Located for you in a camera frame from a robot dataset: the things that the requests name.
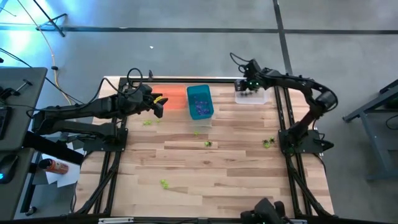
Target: white plastic container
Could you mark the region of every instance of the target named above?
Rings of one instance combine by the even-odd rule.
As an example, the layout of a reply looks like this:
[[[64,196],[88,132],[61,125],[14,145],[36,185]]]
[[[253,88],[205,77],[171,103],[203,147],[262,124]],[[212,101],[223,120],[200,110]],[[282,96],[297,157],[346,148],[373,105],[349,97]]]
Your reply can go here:
[[[235,102],[238,104],[263,105],[269,100],[269,92],[270,90],[263,88],[260,88],[257,93],[248,90],[235,92]]]

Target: computer mouse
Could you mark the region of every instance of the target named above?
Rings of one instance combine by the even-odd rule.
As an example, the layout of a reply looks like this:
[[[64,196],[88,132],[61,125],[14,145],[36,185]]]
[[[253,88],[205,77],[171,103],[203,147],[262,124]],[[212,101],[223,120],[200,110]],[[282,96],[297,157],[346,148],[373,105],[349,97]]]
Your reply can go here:
[[[18,163],[18,156],[15,154],[6,155],[0,161],[0,184],[9,183],[15,174]]]

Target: gray concrete floor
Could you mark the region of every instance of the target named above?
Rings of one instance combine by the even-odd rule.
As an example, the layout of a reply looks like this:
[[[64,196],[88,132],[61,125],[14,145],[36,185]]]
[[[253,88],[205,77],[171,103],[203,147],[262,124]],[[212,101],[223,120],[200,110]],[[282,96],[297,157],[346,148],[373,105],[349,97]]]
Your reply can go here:
[[[45,21],[31,1],[22,2],[38,22]],[[51,16],[68,13],[64,24],[70,26],[277,27],[271,0],[39,2]],[[398,29],[395,0],[280,0],[279,4],[286,29]],[[15,0],[8,0],[5,8],[17,17],[3,11],[0,22],[31,24]],[[101,77],[125,75],[131,67],[144,73],[152,69],[155,75],[239,77],[229,52],[285,70],[278,34],[69,32],[62,38],[47,32],[46,36],[60,67],[61,86],[81,101],[93,96]],[[397,78],[398,35],[289,34],[286,39],[294,73],[314,78],[339,96],[339,107],[317,123],[326,139],[335,143],[324,158],[335,213],[398,222],[398,181],[365,180],[366,174],[377,169],[370,143],[360,121],[346,124],[341,120]],[[49,50],[38,32],[0,31],[0,47],[32,66],[51,66]],[[4,59],[6,66],[23,66]],[[51,72],[47,76],[53,80]],[[66,103],[52,86],[44,85],[39,108]],[[68,213],[71,197],[71,187],[37,187],[32,204],[39,211],[32,217]]]

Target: wooden table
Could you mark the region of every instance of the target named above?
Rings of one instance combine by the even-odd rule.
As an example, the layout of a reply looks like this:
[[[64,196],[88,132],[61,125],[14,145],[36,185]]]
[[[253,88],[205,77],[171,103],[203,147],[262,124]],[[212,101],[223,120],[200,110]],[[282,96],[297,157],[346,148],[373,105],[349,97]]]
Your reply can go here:
[[[108,78],[117,86],[120,77]],[[280,129],[274,89],[269,90],[270,100],[264,105],[238,105],[233,84],[209,86],[215,109],[211,119],[193,121],[188,108],[164,111],[159,123],[153,111],[128,117],[129,136],[119,166],[112,216],[238,218],[263,197],[272,203],[283,201],[287,215],[294,216],[284,156],[278,143],[268,149],[262,146],[263,139],[277,140]],[[113,93],[104,83],[99,95]],[[290,96],[295,119],[300,120],[308,106],[301,92],[291,90]],[[154,122],[144,126],[148,119]],[[107,121],[95,118],[93,122]],[[211,147],[205,147],[207,140],[213,142]],[[103,157],[103,152],[92,153],[82,165],[76,210],[97,187]],[[311,154],[302,157],[308,188],[325,210],[333,213],[322,164]],[[169,183],[169,189],[162,188],[161,179]],[[298,197],[304,211],[301,191]]]

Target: blue container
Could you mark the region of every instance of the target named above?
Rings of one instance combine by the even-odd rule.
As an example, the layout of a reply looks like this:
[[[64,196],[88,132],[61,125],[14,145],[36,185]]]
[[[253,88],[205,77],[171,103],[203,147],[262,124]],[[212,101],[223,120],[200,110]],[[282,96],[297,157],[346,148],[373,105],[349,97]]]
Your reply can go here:
[[[189,113],[192,119],[210,118],[214,113],[208,85],[190,86],[187,88]]]

